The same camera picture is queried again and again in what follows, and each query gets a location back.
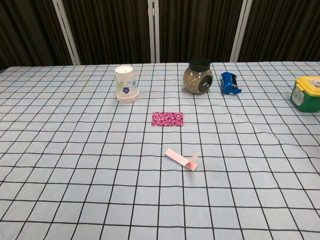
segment dark curtain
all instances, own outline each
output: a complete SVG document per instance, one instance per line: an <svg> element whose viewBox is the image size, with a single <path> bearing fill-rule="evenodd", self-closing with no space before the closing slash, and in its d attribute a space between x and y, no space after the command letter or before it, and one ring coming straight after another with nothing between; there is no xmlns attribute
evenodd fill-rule
<svg viewBox="0 0 320 240"><path fill-rule="evenodd" d="M160 61L229 62L243 0L159 0Z"/></svg>
<svg viewBox="0 0 320 240"><path fill-rule="evenodd" d="M320 61L320 0L254 0L239 62Z"/></svg>
<svg viewBox="0 0 320 240"><path fill-rule="evenodd" d="M82 64L150 63L147 0L63 0Z"/></svg>
<svg viewBox="0 0 320 240"><path fill-rule="evenodd" d="M1 0L0 31L0 69L72 64L52 0Z"/></svg>

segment black lid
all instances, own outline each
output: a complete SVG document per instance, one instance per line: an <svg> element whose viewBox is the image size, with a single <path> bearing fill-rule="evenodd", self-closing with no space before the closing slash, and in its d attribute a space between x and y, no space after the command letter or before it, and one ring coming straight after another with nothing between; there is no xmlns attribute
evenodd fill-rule
<svg viewBox="0 0 320 240"><path fill-rule="evenodd" d="M205 72L210 69L210 61L206 58L194 58L189 62L189 68L196 72Z"/></svg>

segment paper cup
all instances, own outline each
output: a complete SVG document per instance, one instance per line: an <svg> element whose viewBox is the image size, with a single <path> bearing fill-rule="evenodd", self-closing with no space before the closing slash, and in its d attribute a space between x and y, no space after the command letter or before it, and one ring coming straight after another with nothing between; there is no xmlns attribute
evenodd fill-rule
<svg viewBox="0 0 320 240"><path fill-rule="evenodd" d="M132 103L139 97L138 82L134 68L130 65L120 65L115 69L116 98L121 103Z"/></svg>

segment pink paper strip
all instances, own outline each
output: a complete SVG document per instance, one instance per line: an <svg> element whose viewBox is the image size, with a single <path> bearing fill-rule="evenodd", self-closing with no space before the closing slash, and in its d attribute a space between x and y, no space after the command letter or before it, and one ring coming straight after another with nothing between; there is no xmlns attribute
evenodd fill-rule
<svg viewBox="0 0 320 240"><path fill-rule="evenodd" d="M182 112L158 112L152 115L151 126L154 127L181 127L184 125Z"/></svg>
<svg viewBox="0 0 320 240"><path fill-rule="evenodd" d="M191 160L185 158L184 156L181 156L179 153L176 153L171 148L169 148L165 153L167 157L171 158L172 160L176 161L177 163L181 164L182 166L194 171L196 170L198 164L193 162L200 154L195 154Z"/></svg>

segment green container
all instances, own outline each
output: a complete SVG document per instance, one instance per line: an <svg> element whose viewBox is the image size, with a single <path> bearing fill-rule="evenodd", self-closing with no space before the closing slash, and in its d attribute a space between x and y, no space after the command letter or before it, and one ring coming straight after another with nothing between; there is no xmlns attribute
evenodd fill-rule
<svg viewBox="0 0 320 240"><path fill-rule="evenodd" d="M318 112L320 110L320 76L298 77L290 99L301 112Z"/></svg>

